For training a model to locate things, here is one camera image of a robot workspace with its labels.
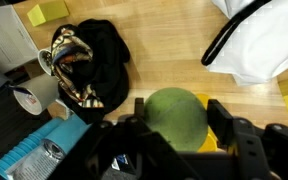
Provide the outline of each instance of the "black strap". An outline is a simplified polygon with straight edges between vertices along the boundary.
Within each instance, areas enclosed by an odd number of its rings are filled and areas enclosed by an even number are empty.
[[[237,13],[218,33],[212,44],[208,47],[205,54],[202,57],[202,64],[204,66],[210,65],[218,53],[221,51],[229,37],[233,34],[238,25],[246,18],[252,15],[260,7],[270,2],[271,0],[255,0],[243,10]]]

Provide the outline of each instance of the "wooden floor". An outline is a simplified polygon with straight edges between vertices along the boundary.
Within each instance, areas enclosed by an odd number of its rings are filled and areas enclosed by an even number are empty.
[[[277,85],[288,78],[288,70],[270,83],[238,87],[231,75],[210,73],[201,65],[203,53],[227,22],[211,0],[65,0],[70,16],[32,27],[26,13],[46,1],[15,5],[39,49],[50,45],[58,26],[77,25],[89,18],[112,21],[127,43],[132,54],[126,65],[131,91],[108,119],[132,113],[135,97],[147,98],[161,88],[181,87],[218,99],[232,115],[262,128],[275,122],[288,125],[288,112]]]

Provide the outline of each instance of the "white cup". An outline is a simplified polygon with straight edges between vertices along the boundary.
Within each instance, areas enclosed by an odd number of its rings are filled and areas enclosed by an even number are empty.
[[[49,66],[47,66],[47,64],[45,63],[45,60],[43,58],[43,54],[44,53],[50,53],[50,52],[51,52],[50,48],[41,49],[40,51],[38,51],[38,56],[37,56],[37,59],[38,59],[40,66],[48,75],[51,75],[51,68]]]
[[[31,95],[19,91],[13,93],[27,112],[39,115],[59,97],[57,84],[56,77],[43,74],[17,86],[25,88]]]

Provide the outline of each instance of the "black cloth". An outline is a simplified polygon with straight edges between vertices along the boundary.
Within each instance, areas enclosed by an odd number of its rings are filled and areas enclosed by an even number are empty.
[[[107,20],[89,19],[78,26],[71,24],[59,27],[52,44],[60,35],[61,29],[74,29],[76,36],[89,45],[94,52],[91,62],[75,62],[74,73],[70,76],[77,88],[91,84],[104,108],[82,108],[59,87],[60,98],[87,124],[102,120],[127,98],[129,79],[123,63],[130,60],[130,52],[119,36],[114,25]]]

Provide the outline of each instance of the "tennis ball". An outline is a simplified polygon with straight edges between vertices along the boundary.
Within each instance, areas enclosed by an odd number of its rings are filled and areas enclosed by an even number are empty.
[[[145,101],[144,111],[149,128],[158,131],[176,151],[196,152],[206,139],[206,111],[187,90],[161,89]]]

